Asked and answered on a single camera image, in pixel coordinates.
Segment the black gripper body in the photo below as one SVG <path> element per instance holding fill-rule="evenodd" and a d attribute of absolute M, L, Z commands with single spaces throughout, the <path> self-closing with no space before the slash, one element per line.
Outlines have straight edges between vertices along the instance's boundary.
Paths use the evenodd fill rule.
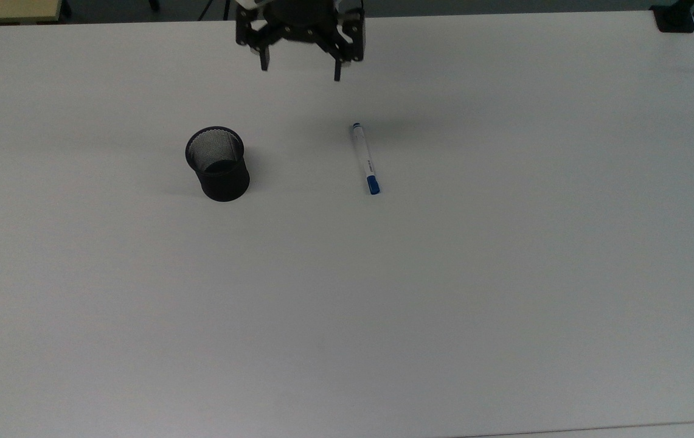
<path fill-rule="evenodd" d="M 354 42 L 355 9 L 341 1 L 250 1 L 249 40 Z"/>

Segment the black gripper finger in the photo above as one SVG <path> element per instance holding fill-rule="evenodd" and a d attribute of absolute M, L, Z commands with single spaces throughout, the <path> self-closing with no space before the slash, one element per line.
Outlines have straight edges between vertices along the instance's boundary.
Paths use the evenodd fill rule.
<path fill-rule="evenodd" d="M 260 58 L 260 65 L 263 71 L 269 68 L 269 30 L 268 23 L 261 22 L 258 25 L 259 13 L 257 9 L 246 9 L 243 6 L 236 6 L 236 43 L 240 46 L 248 47 Z"/>
<path fill-rule="evenodd" d="M 364 7 L 346 12 L 332 8 L 316 24 L 316 44 L 335 61 L 335 81 L 339 82 L 346 64 L 364 59 Z"/>

